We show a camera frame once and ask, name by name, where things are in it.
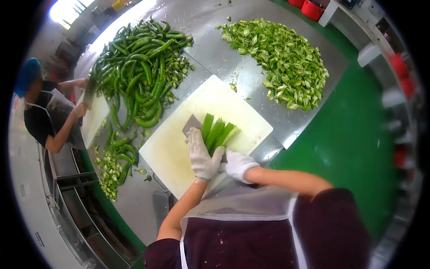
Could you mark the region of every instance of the green floor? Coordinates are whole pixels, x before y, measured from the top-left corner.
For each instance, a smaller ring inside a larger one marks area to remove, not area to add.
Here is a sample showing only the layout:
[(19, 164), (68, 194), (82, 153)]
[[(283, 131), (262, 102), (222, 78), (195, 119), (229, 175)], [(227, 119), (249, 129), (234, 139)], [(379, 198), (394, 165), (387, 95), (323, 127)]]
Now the green floor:
[[(349, 61), (335, 90), (305, 131), (269, 164), (272, 169), (295, 169), (317, 174), (336, 187), (353, 192), (364, 223), (374, 240), (385, 230), (397, 196), (398, 175), (393, 165), (394, 144), (385, 123), (381, 86), (357, 63), (358, 50), (333, 25), (323, 28), (300, 9), (274, 0), (314, 27)], [(92, 169), (86, 152), (88, 168)], [(96, 186), (95, 191), (122, 233), (140, 250), (145, 245)]]

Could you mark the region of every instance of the hand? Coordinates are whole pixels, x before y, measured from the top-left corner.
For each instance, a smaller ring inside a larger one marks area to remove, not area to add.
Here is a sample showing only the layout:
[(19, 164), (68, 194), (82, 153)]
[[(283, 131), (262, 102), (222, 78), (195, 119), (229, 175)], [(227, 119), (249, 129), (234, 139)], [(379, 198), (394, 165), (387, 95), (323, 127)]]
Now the hand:
[(73, 115), (76, 119), (85, 116), (86, 111), (88, 109), (88, 104), (86, 102), (82, 102), (78, 104), (75, 108), (73, 108), (71, 115)]
[(191, 128), (187, 133), (187, 137), (191, 169), (196, 173), (196, 177), (209, 181), (218, 171), (225, 149), (222, 146), (217, 147), (211, 158), (203, 142), (202, 132), (199, 129)]
[(248, 169), (260, 166), (255, 162), (254, 158), (240, 152), (233, 152), (231, 149), (227, 149), (226, 155), (227, 165), (225, 166), (225, 172), (227, 175), (243, 183), (251, 184), (251, 182), (243, 178), (243, 175)]
[(88, 85), (88, 78), (87, 77), (80, 78), (80, 79), (77, 79), (75, 81), (76, 81), (75, 85), (81, 89), (85, 89)]

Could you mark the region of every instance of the window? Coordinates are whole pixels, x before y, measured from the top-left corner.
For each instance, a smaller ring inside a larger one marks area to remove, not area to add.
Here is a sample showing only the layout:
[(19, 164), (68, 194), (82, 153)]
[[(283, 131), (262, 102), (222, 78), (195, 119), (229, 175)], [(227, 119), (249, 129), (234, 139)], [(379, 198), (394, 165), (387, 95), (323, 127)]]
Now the window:
[(72, 23), (94, 0), (58, 0), (49, 12), (49, 16), (69, 29)]

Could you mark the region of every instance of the white cotton glove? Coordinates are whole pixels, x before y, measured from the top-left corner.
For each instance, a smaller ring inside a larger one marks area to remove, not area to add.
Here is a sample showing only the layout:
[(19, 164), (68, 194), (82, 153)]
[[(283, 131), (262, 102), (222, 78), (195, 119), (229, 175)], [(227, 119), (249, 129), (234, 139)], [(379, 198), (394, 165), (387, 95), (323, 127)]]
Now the white cotton glove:
[(191, 169), (196, 173), (197, 179), (210, 179), (218, 172), (221, 157), (224, 154), (224, 147), (216, 148), (213, 157), (208, 153), (203, 142), (202, 132), (199, 129), (191, 128), (187, 132), (188, 155), (190, 156)]
[(243, 175), (249, 168), (260, 166), (255, 162), (254, 158), (246, 156), (240, 152), (233, 152), (231, 149), (227, 149), (226, 155), (227, 165), (225, 166), (225, 172), (227, 175), (236, 180), (240, 180), (243, 183), (251, 184), (243, 178)]

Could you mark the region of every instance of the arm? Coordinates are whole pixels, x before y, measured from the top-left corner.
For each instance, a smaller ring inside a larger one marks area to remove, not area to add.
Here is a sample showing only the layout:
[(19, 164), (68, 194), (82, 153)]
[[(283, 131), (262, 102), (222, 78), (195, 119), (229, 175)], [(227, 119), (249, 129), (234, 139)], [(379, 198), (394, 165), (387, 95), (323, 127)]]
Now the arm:
[(244, 179), (252, 183), (283, 187), (312, 198), (324, 190), (333, 188), (329, 182), (319, 176), (292, 170), (253, 167), (245, 172)]
[(85, 116), (87, 109), (88, 105), (84, 102), (73, 108), (57, 135), (55, 137), (48, 135), (45, 142), (45, 148), (51, 152), (59, 153), (63, 148), (64, 143), (66, 143), (75, 121), (78, 118)]
[(67, 93), (73, 90), (74, 86), (78, 86), (79, 88), (86, 88), (87, 84), (88, 84), (87, 78), (69, 80), (69, 81), (58, 83), (57, 90), (61, 93)]
[(181, 239), (182, 230), (179, 221), (188, 211), (200, 203), (210, 179), (218, 171), (221, 157), (224, 154), (224, 147), (220, 146), (215, 150), (211, 158), (199, 129), (191, 128), (187, 133), (187, 137), (191, 169), (196, 173), (196, 176), (188, 190), (167, 214), (160, 226), (157, 241), (165, 238)]
[(179, 221), (200, 203), (203, 193), (208, 186), (208, 181), (192, 183), (188, 190), (182, 195), (179, 201), (169, 211), (158, 232), (157, 241), (165, 238), (180, 240), (182, 236)]
[(229, 176), (244, 183), (275, 185), (312, 198), (323, 190), (333, 188), (327, 181), (309, 173), (262, 168), (252, 157), (231, 150), (227, 150), (225, 169)]

